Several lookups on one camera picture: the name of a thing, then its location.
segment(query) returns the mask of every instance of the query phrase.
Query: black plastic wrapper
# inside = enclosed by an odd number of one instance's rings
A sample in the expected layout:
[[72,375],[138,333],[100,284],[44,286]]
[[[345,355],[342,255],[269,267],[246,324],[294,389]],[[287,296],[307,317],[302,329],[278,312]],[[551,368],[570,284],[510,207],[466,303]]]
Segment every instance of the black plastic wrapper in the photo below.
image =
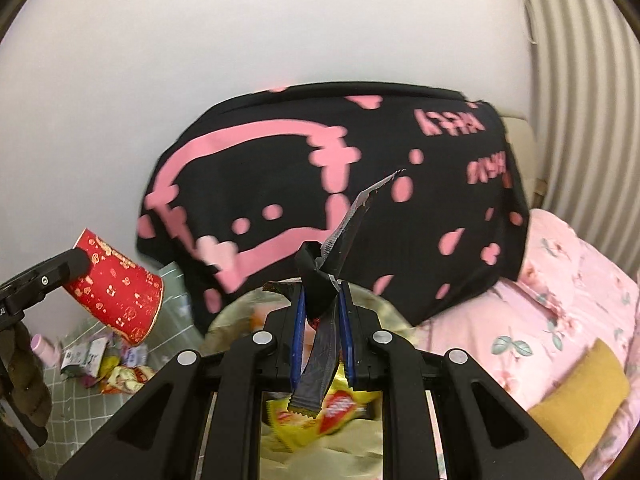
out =
[[322,245],[305,242],[296,253],[296,267],[305,288],[306,317],[316,327],[316,338],[309,361],[289,401],[290,412],[315,418],[322,408],[340,356],[337,280],[373,197],[401,171],[360,192],[340,225]]

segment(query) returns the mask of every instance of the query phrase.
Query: red paper cup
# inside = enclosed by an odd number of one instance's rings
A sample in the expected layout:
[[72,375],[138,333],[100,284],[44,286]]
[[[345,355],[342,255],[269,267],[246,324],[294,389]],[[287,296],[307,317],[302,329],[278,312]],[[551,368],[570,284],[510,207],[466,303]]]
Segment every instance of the red paper cup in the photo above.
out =
[[75,247],[89,255],[89,274],[65,285],[66,291],[94,317],[132,345],[153,328],[164,285],[162,278],[129,260],[88,229]]

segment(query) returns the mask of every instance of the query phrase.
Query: pink bedding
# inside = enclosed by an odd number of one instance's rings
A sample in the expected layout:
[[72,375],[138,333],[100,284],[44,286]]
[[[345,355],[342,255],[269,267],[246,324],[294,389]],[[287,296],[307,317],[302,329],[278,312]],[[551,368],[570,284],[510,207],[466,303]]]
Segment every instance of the pink bedding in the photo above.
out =
[[551,393],[602,339],[626,365],[632,393],[582,468],[601,476],[640,419],[640,337],[634,338],[638,286],[543,210],[530,216],[518,283],[501,280],[481,296],[417,327],[417,346],[467,350],[526,410]]

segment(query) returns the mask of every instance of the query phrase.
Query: yellow snack bag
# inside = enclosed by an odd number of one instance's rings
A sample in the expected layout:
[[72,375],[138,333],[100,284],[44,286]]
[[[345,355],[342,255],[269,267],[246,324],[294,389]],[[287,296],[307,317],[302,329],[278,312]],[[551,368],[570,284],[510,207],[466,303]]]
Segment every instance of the yellow snack bag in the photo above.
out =
[[347,384],[344,366],[340,364],[329,391],[316,418],[289,412],[289,396],[267,401],[269,424],[273,433],[286,446],[295,451],[307,446],[324,434],[340,430],[347,422],[362,417],[367,404],[380,396],[380,392],[354,392]]
[[100,362],[100,369],[98,370],[99,381],[103,380],[106,376],[111,375],[113,369],[120,364],[120,358],[117,356],[105,356]]

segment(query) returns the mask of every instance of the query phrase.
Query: pink bottle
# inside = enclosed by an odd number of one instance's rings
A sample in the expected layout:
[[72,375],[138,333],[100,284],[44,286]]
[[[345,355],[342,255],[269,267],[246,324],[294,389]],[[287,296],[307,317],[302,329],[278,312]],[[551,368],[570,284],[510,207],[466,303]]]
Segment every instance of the pink bottle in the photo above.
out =
[[60,348],[53,346],[44,339],[42,334],[36,334],[31,339],[31,350],[36,354],[47,367],[58,366],[60,364]]

